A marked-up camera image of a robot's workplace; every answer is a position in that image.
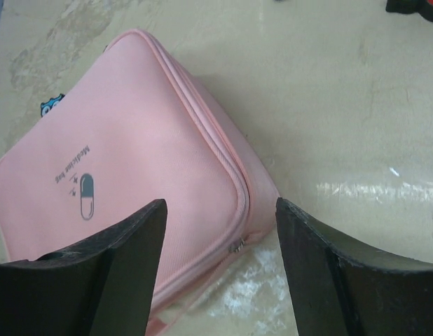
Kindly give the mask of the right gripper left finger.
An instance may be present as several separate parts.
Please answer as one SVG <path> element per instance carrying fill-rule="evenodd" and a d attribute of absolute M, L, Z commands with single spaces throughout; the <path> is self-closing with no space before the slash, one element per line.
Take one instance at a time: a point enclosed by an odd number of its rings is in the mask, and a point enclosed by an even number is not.
<path fill-rule="evenodd" d="M 156 199 L 37 260 L 0 264 L 0 335 L 143 335 L 166 221 Z"/>

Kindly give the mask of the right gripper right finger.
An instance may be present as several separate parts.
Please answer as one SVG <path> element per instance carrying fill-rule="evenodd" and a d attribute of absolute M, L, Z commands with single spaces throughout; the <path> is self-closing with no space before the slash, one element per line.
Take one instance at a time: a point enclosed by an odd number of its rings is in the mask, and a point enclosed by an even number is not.
<path fill-rule="evenodd" d="M 276 202 L 300 335 L 433 335 L 433 264 L 372 247 Z"/>

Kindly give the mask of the pink medicine kit case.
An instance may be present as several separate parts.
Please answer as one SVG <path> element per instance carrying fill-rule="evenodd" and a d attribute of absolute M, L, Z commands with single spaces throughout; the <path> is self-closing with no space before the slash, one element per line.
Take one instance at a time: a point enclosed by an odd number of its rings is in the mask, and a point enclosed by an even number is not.
<path fill-rule="evenodd" d="M 213 96 L 148 32 L 125 32 L 0 159 L 8 263 L 34 261 L 154 200 L 167 221 L 143 335 L 275 226 L 279 194 Z"/>

